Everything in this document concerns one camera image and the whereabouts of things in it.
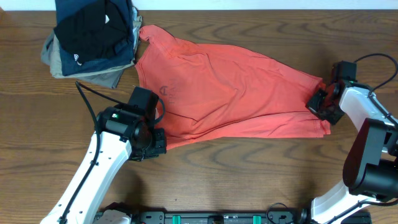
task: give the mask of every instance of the white wall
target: white wall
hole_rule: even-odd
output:
[[[398,9],[398,0],[132,0],[138,10]],[[54,0],[0,0],[4,10],[55,10]]]

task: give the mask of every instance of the red shirt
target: red shirt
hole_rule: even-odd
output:
[[[232,45],[194,44],[157,26],[136,68],[139,83],[158,94],[166,114],[167,149],[220,137],[321,138],[330,134],[305,104],[321,78]]]

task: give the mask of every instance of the folded clothes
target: folded clothes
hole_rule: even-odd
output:
[[[136,65],[139,83],[165,103],[158,127],[167,149],[221,137],[330,134],[329,123],[305,107],[321,78],[241,47],[177,39],[157,26],[141,28],[140,38],[150,44]]]
[[[76,4],[69,5],[67,4],[69,1],[56,1],[57,7],[64,7],[64,8],[73,8],[74,10],[77,11],[79,10],[78,7],[76,7]],[[79,2],[80,4],[84,5],[87,3],[90,3],[90,1],[82,1]],[[123,51],[124,54],[129,52],[129,57],[132,55],[132,60],[129,61],[128,64],[125,65],[118,65],[114,66],[111,68],[106,68],[103,69],[102,67],[97,66],[96,64],[101,65],[101,62],[104,62],[106,60],[100,59],[100,60],[94,60],[92,62],[86,62],[84,65],[78,67],[80,69],[79,72],[71,74],[71,75],[64,75],[63,74],[63,67],[64,66],[73,66],[74,68],[77,66],[75,60],[67,60],[66,62],[61,60],[61,52],[68,54],[65,51],[62,51],[62,48],[59,46],[59,41],[57,39],[57,36],[54,35],[52,32],[48,37],[47,40],[44,43],[43,50],[42,50],[42,56],[41,59],[43,63],[46,63],[47,65],[50,65],[50,72],[54,78],[78,78],[80,80],[94,83],[97,85],[105,86],[108,88],[116,88],[121,75],[123,74],[123,70],[125,68],[128,68],[132,65],[134,65],[134,56],[137,51],[137,46],[139,44],[139,29],[142,24],[142,17],[137,15],[137,9],[135,7],[131,8],[132,10],[132,38],[129,36],[129,41],[132,42],[132,52],[129,51],[127,48],[125,48]],[[122,8],[121,10],[123,14],[129,14],[130,12],[128,11],[127,8]],[[70,15],[70,11],[57,11],[57,21],[60,19],[63,19],[67,16]],[[85,72],[82,68],[88,68],[88,72]]]
[[[129,27],[115,4],[99,0],[66,17],[54,32],[62,48],[74,55],[78,63],[85,63],[114,57],[118,43],[127,39]]]
[[[81,8],[95,2],[94,0],[56,0],[55,5],[57,7],[57,22],[58,24],[70,15],[75,14]],[[124,47],[120,47],[119,52],[109,59],[100,58],[85,62],[81,65],[77,64],[75,56],[68,53],[60,47],[60,58],[62,62],[62,75],[69,76],[79,73],[91,73],[102,70],[107,70],[113,67],[119,67],[123,65],[129,65],[134,60],[134,47],[137,43],[134,42],[135,37],[133,36],[133,20],[139,21],[135,23],[137,26],[141,26],[141,17],[137,17],[136,9],[132,8],[130,0],[110,0],[111,3],[118,7],[122,18],[128,25],[129,36],[126,40]]]
[[[108,88],[116,88],[121,75],[123,74],[124,68],[130,66],[125,65],[122,67],[114,67],[108,70],[93,72],[93,73],[81,73],[78,75],[71,75],[64,77],[61,71],[61,59],[59,53],[59,42],[54,33],[52,32],[44,43],[41,60],[46,65],[50,66],[50,72],[54,78],[78,78],[86,82],[105,86]]]

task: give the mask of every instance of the printed logo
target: printed logo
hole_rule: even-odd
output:
[[[160,94],[162,94],[162,95],[164,95],[164,96],[167,96],[166,89],[167,89],[167,86],[162,86],[162,87],[159,89]]]

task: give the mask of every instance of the stack of clothes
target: stack of clothes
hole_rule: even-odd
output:
[[[54,78],[116,88],[134,65],[142,18],[131,0],[56,0],[57,26],[41,60]]]

